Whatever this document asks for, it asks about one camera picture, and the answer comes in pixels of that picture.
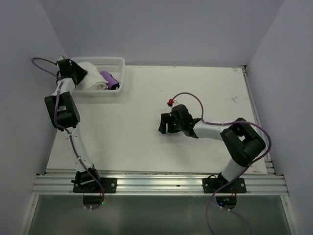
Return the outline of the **aluminium mounting rail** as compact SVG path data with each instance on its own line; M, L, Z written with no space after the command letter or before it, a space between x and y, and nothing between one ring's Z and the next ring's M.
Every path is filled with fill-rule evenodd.
M112 178L113 195L143 196L202 196L208 184L208 174L160 173L160 172L100 172L101 177ZM75 173L51 171L36 176L31 192L36 195L73 195ZM284 177L268 175L241 176L222 195L285 196L288 188Z

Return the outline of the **white towel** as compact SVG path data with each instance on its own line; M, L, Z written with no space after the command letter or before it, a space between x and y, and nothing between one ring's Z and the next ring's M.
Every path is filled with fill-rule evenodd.
M83 91L103 91L108 88L107 81L99 73L97 67L90 62L81 62L78 65L87 71L87 75L77 85Z

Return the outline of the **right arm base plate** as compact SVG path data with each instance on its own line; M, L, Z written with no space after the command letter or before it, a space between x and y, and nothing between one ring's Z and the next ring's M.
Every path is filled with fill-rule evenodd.
M210 175L206 178L202 178L202 187L204 193L214 193L223 185L227 184L222 177ZM237 179L234 183L224 187L218 193L247 193L246 183L244 178Z

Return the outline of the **purple and black towel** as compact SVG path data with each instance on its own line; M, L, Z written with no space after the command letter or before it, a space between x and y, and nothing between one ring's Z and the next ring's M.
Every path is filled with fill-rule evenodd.
M107 71L101 71L100 74L107 81L107 86L109 90L117 90L120 87L119 82Z

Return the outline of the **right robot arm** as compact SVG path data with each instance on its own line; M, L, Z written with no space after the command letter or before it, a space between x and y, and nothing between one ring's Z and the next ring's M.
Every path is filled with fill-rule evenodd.
M217 177L209 176L202 180L205 193L217 189L229 192L235 186L240 187L244 183L241 174L266 147L265 141L245 119L238 118L224 125L207 124L201 118L193 118L183 104L161 114L158 131L162 134L182 132L191 138L213 139L225 144L231 158Z

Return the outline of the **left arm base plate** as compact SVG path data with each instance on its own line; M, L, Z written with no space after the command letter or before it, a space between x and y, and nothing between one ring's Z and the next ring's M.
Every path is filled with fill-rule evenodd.
M100 178L100 183L104 193L116 193L117 179L116 178ZM101 193L102 190L94 180L82 184L75 184L72 190L74 193Z

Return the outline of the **white plastic basket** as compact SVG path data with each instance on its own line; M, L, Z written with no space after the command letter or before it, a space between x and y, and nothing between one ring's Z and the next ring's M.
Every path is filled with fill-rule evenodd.
M90 62L94 64L98 71L109 72L120 84L119 89L109 90L108 88L103 91L83 91L76 87L73 92L76 97L117 97L121 92L124 85L125 78L125 59L122 57L72 57L73 61L77 64L81 62Z

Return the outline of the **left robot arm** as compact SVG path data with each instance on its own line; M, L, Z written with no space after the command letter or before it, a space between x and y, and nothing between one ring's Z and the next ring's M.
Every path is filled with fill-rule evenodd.
M80 115L74 103L72 93L88 72L76 62L59 57L54 63L59 71L55 92L45 97L45 105L52 122L65 137L71 148L75 165L74 192L97 192L102 181L90 157L87 154L80 134Z

